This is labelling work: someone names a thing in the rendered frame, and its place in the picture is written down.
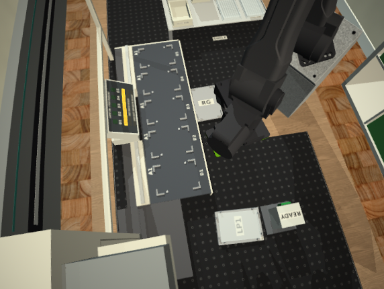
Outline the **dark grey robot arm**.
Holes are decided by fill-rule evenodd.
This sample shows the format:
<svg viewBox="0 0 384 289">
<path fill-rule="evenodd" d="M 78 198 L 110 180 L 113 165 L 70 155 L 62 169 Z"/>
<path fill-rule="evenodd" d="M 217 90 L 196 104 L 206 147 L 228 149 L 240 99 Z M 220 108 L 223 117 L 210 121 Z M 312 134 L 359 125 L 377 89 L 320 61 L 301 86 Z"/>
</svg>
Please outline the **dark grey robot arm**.
<svg viewBox="0 0 384 289">
<path fill-rule="evenodd" d="M 344 19 L 334 13 L 336 4 L 337 0 L 270 0 L 234 75 L 215 83 L 216 101 L 225 110 L 207 143 L 217 154 L 231 159 L 249 130 L 279 107 L 293 52 L 302 67 L 335 57 L 333 39 Z"/>
</svg>

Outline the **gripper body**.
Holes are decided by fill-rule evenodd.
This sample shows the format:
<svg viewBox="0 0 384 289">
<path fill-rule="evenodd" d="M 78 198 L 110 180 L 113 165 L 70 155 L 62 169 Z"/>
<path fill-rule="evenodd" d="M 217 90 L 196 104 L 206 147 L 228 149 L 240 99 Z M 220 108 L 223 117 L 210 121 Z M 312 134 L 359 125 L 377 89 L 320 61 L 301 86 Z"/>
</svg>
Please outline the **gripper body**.
<svg viewBox="0 0 384 289">
<path fill-rule="evenodd" d="M 206 130 L 207 138 L 209 138 L 209 136 L 213 133 L 213 131 L 217 128 L 217 126 L 219 124 L 220 123 L 214 125 L 213 128 Z M 246 141 L 243 143 L 243 145 L 244 146 L 250 145 L 254 142 L 268 138 L 269 136 L 270 136 L 270 133 L 269 133 L 267 127 L 265 126 L 265 123 L 263 122 L 263 120 L 261 120 L 260 123 L 258 124 L 258 126 L 254 130 L 250 130 L 250 136 L 246 139 Z"/>
</svg>

